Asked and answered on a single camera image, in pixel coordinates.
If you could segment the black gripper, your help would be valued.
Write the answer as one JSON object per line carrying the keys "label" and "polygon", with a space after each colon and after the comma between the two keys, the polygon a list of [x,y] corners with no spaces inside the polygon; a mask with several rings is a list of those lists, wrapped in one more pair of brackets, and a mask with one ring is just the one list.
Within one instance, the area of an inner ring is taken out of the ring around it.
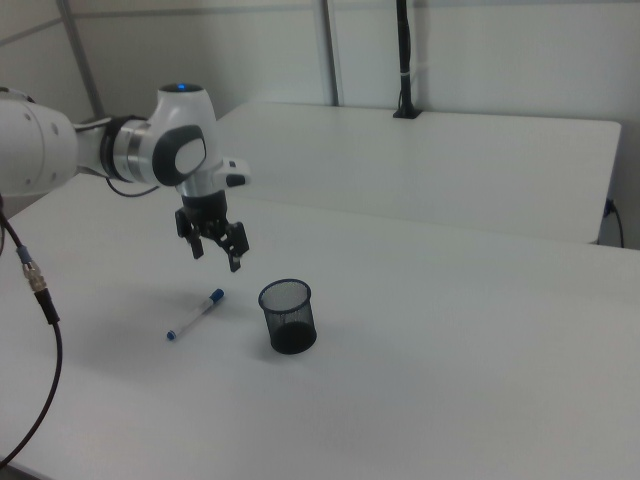
{"label": "black gripper", "polygon": [[241,258],[250,249],[242,222],[229,223],[224,191],[204,197],[182,197],[183,206],[175,212],[176,231],[190,246],[194,259],[204,255],[202,236],[217,236],[217,245],[227,254],[232,273],[241,268]]}

